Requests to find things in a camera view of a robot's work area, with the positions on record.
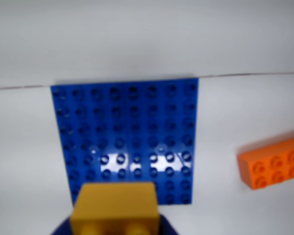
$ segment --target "lego baseplate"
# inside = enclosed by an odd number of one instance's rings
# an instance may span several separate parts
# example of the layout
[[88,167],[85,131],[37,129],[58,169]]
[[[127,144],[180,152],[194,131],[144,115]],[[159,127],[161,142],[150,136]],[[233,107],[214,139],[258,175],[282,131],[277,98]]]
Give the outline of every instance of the lego baseplate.
[[192,201],[198,78],[51,87],[73,203],[85,182],[152,181]]

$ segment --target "lego brick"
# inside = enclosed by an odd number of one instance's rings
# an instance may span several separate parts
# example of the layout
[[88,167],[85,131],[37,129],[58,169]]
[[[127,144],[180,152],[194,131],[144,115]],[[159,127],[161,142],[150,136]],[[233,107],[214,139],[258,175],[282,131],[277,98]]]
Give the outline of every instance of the lego brick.
[[85,182],[153,181],[192,201],[198,79],[52,86],[73,203]]
[[157,235],[160,215],[154,185],[84,184],[70,223],[74,235]]
[[294,178],[294,138],[238,156],[242,181],[252,189]]

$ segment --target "orange brick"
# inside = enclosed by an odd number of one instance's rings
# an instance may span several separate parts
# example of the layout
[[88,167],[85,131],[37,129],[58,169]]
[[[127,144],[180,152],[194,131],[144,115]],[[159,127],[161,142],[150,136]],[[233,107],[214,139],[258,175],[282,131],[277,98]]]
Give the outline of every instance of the orange brick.
[[243,182],[252,189],[294,178],[294,138],[238,156]]

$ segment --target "white surface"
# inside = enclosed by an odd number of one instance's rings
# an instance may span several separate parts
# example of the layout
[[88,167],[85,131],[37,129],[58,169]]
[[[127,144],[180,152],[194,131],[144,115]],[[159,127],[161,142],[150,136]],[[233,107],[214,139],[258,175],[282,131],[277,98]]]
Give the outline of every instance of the white surface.
[[0,86],[294,71],[294,0],[0,0]]
[[[294,235],[294,180],[252,191],[236,152],[294,130],[294,75],[200,80],[193,204],[161,206],[183,235]],[[45,235],[71,212],[48,88],[0,91],[0,235]]]

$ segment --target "white backdrop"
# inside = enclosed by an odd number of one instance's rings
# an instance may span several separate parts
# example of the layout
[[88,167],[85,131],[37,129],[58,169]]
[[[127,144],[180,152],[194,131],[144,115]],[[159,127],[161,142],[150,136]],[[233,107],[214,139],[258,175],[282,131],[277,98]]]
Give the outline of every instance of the white backdrop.
[[[0,86],[61,79],[294,71],[294,0],[0,0]],[[251,191],[237,151],[294,130],[294,75],[200,80],[193,204],[180,234],[294,234],[294,180]],[[0,91],[0,235],[72,210],[48,87]]]

